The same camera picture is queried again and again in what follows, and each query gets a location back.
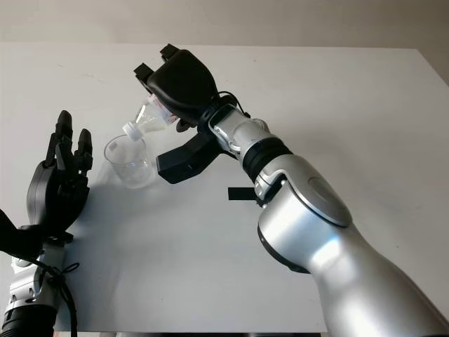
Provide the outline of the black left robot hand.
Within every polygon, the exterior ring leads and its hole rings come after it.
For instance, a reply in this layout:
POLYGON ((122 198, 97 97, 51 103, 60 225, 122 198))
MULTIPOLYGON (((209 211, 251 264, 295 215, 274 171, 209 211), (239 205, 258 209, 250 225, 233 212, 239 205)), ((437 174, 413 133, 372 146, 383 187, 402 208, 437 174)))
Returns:
POLYGON ((46 157, 32 176, 27 191, 27 214, 43 235, 65 243, 73 240, 67 229, 81 214, 90 188, 88 172, 93 166, 91 133, 82 129, 78 147, 72 149, 72 116, 61 111, 51 134, 46 157))

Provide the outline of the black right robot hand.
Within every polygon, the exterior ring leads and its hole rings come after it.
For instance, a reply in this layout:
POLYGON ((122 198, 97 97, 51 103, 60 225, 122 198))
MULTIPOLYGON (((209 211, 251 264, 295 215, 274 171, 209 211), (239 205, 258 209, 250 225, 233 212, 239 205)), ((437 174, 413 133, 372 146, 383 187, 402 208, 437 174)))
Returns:
POLYGON ((160 50, 163 64, 153 70, 142 63, 134 69, 148 93, 190 127, 201 123, 219 93, 209 69, 187 49, 167 44, 160 50))

